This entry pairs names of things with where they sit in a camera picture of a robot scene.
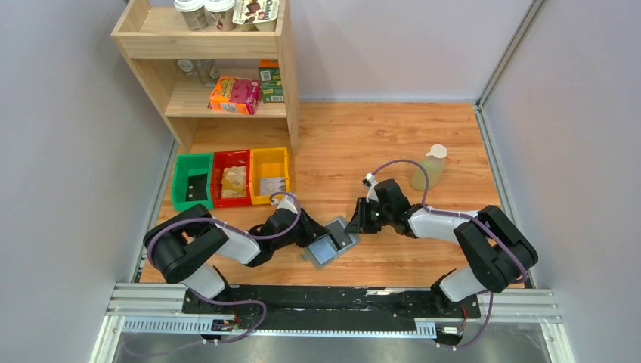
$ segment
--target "wooden table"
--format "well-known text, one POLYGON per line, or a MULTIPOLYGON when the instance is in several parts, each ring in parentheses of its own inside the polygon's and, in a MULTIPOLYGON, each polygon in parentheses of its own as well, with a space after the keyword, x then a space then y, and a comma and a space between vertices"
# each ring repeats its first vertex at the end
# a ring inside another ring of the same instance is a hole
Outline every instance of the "wooden table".
MULTIPOLYGON (((288 145, 286 120, 212 119, 199 122, 192 153, 288 145)), ((386 161, 421 160, 433 144, 447 147, 447 165, 428 193, 428 204, 443 209, 474 210, 499 204, 499 197, 471 104, 464 103, 302 103, 300 146, 292 158, 292 191, 321 224, 337 216, 351 218, 356 199, 367 189, 361 180, 386 161)), ((421 192, 410 186, 410 164, 381 171, 378 180, 394 178, 411 203, 421 192)), ((158 223, 174 216, 165 194, 158 223)), ((215 209, 212 214, 239 228, 263 223, 272 206, 215 209)), ((288 246, 257 268, 220 256, 215 265, 230 284, 296 284, 428 287, 444 273, 466 264, 460 248, 442 240, 415 240, 386 227, 362 234, 345 255, 317 270, 304 261, 302 249, 288 246)), ((146 264, 141 282, 164 282, 146 264)))

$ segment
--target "plastic bin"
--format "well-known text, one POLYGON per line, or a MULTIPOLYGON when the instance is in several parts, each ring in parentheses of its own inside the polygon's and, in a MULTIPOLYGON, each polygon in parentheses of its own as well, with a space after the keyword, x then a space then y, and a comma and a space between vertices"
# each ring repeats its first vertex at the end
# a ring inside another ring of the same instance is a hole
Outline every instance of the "plastic bin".
POLYGON ((253 205, 269 204, 271 193, 261 193, 261 181, 268 184, 278 181, 270 178, 284 178, 285 191, 290 191, 290 157, 286 147, 251 149, 249 164, 249 189, 253 205))
POLYGON ((197 204, 209 209, 214 207, 209 190, 213 161, 212 153, 178 155, 172 183, 172 202, 177 211, 197 204))
POLYGON ((221 151, 214 153, 214 167, 213 177, 211 184, 212 198, 216 208, 224 208, 226 206, 251 206, 252 198, 249 193, 249 174, 251 173, 251 166, 249 165, 249 150, 239 151, 221 151), (225 168, 232 166, 247 166, 247 174, 245 179, 245 189, 247 192, 246 197, 240 198, 221 198, 222 189, 222 173, 225 168))

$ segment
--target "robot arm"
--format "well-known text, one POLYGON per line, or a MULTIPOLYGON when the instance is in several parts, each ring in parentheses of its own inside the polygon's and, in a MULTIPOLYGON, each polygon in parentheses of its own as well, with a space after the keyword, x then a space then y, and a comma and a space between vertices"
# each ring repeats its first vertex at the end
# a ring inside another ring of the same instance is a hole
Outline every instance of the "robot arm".
POLYGON ((367 198, 358 198, 355 214, 345 232, 377 233, 382 226, 412 238, 438 238, 458 244, 469 263, 442 276, 432 285, 433 306, 441 313, 458 306, 467 296, 489 290, 500 293, 520 275, 511 257, 466 216, 485 223, 527 269, 537 261, 532 245, 507 216, 496 206, 478 212, 455 212, 410 205, 393 179, 377 182, 371 175, 364 180, 369 188, 367 198))
POLYGON ((282 247, 306 247, 330 233, 300 209, 296 225, 275 237, 296 221, 297 214, 293 198, 283 196, 265 224, 254 226, 248 233, 226 225, 220 228, 216 224, 222 223, 213 219, 205 206, 196 205, 147 232, 143 243, 149 253, 151 241, 156 238, 148 258, 167 283, 183 283, 212 299, 225 289, 226 281, 215 267, 206 264, 211 256, 226 256, 256 267, 269 261, 274 251, 282 247), (185 234, 193 239, 190 243, 185 234))

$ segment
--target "perforated metal strip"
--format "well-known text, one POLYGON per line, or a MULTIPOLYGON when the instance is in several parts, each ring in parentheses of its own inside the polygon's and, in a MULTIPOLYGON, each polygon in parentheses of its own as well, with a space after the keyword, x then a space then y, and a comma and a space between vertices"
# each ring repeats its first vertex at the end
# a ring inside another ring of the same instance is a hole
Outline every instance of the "perforated metal strip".
MULTIPOLYGON (((212 334, 211 318, 152 318, 127 317, 123 333, 165 334, 212 334)), ((245 330, 234 330, 240 334, 245 330)), ((216 332, 227 335, 228 332, 216 332)), ((372 337, 372 338, 436 338, 436 325, 428 321, 416 321, 415 331, 337 331, 337 330, 272 330, 258 329, 254 335, 281 337, 372 337)))

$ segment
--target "shelf board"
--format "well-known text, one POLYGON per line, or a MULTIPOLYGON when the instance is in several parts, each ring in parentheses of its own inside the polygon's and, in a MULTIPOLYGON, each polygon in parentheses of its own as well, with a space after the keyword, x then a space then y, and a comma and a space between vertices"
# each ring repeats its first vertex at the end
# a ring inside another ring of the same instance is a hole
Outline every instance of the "shelf board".
POLYGON ((134 59, 262 59, 277 58, 276 32, 222 32, 210 25, 189 30, 174 7, 151 7, 140 28, 116 26, 113 36, 134 59))
MULTIPOLYGON (((257 69, 223 69, 222 76, 235 76, 243 78, 258 79, 257 69)), ((178 76, 172 96, 165 109, 167 117, 244 117, 244 118, 285 118, 287 112, 285 104, 263 104, 258 105, 256 114, 244 115, 240 113, 214 111, 207 108, 209 95, 212 89, 200 84, 198 78, 187 78, 178 76)))

